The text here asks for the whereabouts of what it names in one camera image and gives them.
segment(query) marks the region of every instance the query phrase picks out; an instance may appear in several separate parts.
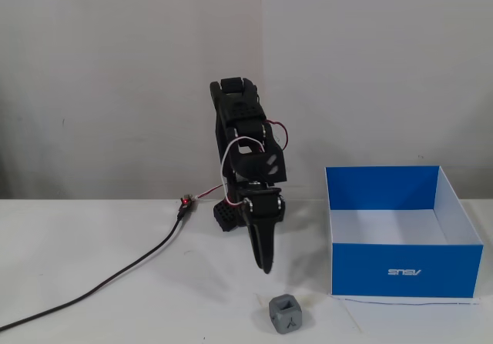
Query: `blue box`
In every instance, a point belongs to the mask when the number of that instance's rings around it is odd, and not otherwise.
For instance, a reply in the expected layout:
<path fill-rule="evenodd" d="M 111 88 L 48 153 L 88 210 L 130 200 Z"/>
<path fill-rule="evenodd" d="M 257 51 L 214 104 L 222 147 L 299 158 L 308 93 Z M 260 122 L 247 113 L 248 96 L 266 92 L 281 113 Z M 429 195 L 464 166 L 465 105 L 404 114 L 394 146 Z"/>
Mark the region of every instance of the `blue box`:
<path fill-rule="evenodd" d="M 483 245 L 440 167 L 326 173 L 333 295 L 473 296 Z"/>

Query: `white table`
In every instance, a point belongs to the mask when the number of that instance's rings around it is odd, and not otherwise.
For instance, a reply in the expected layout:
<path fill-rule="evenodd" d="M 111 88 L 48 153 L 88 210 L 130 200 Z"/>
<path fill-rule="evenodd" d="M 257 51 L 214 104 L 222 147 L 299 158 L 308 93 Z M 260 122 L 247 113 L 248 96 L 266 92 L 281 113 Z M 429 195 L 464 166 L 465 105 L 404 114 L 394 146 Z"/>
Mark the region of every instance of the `white table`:
<path fill-rule="evenodd" d="M 201 202 L 156 257 L 87 300 L 0 334 L 1 343 L 492 342 L 493 200 L 464 201 L 485 242 L 470 305 L 384 306 L 326 294 L 326 202 L 288 202 L 273 270 L 245 228 L 222 232 Z M 174 200 L 0 201 L 0 325 L 88 291 L 158 244 Z M 294 294 L 303 327 L 281 336 L 268 302 Z M 409 302 L 403 299 L 369 299 Z M 412 302 L 443 302 L 415 299 Z"/>

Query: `gray cube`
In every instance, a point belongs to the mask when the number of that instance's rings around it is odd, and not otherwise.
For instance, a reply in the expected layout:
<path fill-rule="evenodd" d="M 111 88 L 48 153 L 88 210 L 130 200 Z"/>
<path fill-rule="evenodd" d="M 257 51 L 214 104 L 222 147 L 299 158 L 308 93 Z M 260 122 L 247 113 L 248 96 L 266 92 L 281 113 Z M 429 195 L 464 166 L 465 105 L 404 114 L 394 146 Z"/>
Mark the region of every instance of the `gray cube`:
<path fill-rule="evenodd" d="M 290 294 L 273 298 L 269 302 L 269 314 L 279 334 L 287 334 L 301 327 L 301 307 Z"/>

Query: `robotic arm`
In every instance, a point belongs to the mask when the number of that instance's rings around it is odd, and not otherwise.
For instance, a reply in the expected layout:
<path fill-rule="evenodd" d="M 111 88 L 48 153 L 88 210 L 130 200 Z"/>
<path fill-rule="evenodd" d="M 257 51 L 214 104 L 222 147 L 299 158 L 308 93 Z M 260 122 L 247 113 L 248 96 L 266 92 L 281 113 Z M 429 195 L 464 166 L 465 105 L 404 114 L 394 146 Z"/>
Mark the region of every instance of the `robotic arm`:
<path fill-rule="evenodd" d="M 227 180 L 227 199 L 214 206 L 214 217 L 225 232 L 237 226 L 248 228 L 257 265 L 269 273 L 274 227 L 283 220 L 285 210 L 281 189 L 273 187 L 286 181 L 283 150 L 273 138 L 257 87 L 250 80 L 238 77 L 221 80 L 221 84 L 212 82 L 210 93 Z"/>

